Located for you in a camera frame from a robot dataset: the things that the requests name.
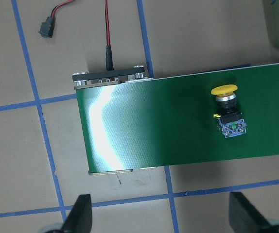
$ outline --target red wire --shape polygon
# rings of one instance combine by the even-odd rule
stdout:
[[[109,19],[108,19],[108,5],[107,5],[107,0],[105,0],[105,18],[106,18],[107,45],[110,45],[110,32],[109,32]]]
[[[57,5],[57,6],[54,8],[54,10],[53,10],[53,12],[52,12],[52,14],[51,14],[51,17],[52,17],[52,18],[55,17],[55,12],[57,11],[58,8],[60,8],[60,7],[63,6],[63,5],[66,5],[66,4],[68,4],[68,3],[71,3],[71,2],[73,2],[73,1],[74,1],[74,0],[68,0],[68,1],[66,1],[66,2],[63,2],[63,3],[59,4],[59,5]]]

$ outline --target red and black wire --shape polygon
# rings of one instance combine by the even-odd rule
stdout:
[[[58,8],[60,8],[61,6],[67,5],[69,3],[72,3],[73,1],[75,1],[75,0],[68,0],[68,1],[62,2],[61,4],[58,4],[56,7],[54,7],[51,12],[51,18],[55,18],[55,13]]]
[[[110,32],[109,32],[109,18],[108,18],[108,3],[105,0],[105,22],[106,22],[106,70],[110,71],[114,69],[112,63],[112,52],[110,46]]]

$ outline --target electrical cable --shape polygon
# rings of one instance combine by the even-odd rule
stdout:
[[[110,45],[110,31],[109,31],[109,18],[108,18],[108,3],[105,0],[105,21],[106,21],[106,42]]]
[[[108,17],[108,3],[105,0],[105,22],[106,22],[106,70],[114,70],[114,65],[112,63],[112,52],[110,45],[110,32],[109,32],[109,17]]]
[[[49,37],[52,38],[54,26],[55,26],[55,14],[58,8],[61,6],[67,5],[69,3],[74,2],[75,0],[68,0],[65,2],[62,2],[61,4],[58,4],[53,8],[51,11],[51,15],[47,17],[45,22],[41,23],[40,30],[38,31],[42,37]]]
[[[51,18],[55,18],[55,13],[56,13],[58,8],[60,8],[61,6],[66,5],[66,4],[72,3],[73,1],[75,1],[75,0],[68,0],[68,1],[65,1],[61,4],[58,4],[56,7],[54,7],[52,12],[51,12]]]

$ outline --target black wire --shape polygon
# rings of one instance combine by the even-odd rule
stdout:
[[[52,9],[52,11],[51,11],[51,17],[52,17],[52,14],[53,14],[53,11],[56,9],[56,7],[58,7],[60,4],[58,4],[58,5],[56,5],[53,9]]]
[[[51,11],[51,16],[52,16],[53,11],[55,10],[56,7],[58,7],[58,5],[56,5],[56,6],[53,8],[53,10]]]

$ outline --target metal plate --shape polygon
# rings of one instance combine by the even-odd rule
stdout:
[[[78,89],[92,88],[92,87],[97,87],[97,86],[117,85],[120,82],[121,81],[117,80],[117,81],[103,82],[103,83],[92,83],[92,84],[89,83],[89,84],[83,85],[83,86],[75,86],[73,89],[78,90]]]
[[[220,134],[212,88],[235,84],[247,133]],[[90,172],[279,154],[279,64],[78,89]]]

